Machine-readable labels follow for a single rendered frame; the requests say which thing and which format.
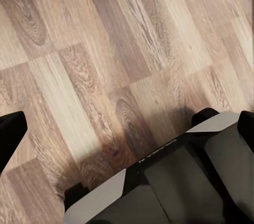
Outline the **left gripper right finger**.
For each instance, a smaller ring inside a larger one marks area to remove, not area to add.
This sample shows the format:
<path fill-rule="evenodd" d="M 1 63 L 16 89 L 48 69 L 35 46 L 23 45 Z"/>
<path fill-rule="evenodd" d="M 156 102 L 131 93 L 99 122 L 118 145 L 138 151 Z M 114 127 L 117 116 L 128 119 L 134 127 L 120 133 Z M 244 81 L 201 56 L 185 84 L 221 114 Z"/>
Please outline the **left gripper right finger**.
<path fill-rule="evenodd" d="M 237 129 L 254 153 L 254 113 L 241 111 Z"/>

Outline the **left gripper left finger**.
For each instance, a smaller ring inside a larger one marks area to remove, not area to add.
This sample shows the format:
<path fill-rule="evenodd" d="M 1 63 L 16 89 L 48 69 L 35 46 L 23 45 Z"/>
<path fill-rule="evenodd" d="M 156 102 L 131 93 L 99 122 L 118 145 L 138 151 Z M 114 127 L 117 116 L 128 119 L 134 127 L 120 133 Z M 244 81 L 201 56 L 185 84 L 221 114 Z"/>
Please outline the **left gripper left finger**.
<path fill-rule="evenodd" d="M 0 174 L 28 130 L 23 111 L 0 117 Z"/>

